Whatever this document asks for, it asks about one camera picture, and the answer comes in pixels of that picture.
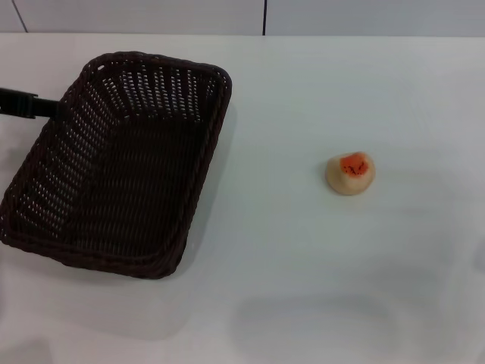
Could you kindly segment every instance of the white tabletop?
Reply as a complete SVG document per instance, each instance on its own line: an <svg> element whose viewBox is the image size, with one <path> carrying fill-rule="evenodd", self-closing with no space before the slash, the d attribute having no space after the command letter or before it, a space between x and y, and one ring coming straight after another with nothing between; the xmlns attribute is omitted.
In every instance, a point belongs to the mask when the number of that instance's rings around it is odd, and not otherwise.
<svg viewBox="0 0 485 364"><path fill-rule="evenodd" d="M185 255L140 281L0 247L1 364L485 363L485 39L0 35L0 86L59 99L120 50L233 78ZM0 117L1 189L44 123ZM337 196L357 150L377 179Z"/></svg>

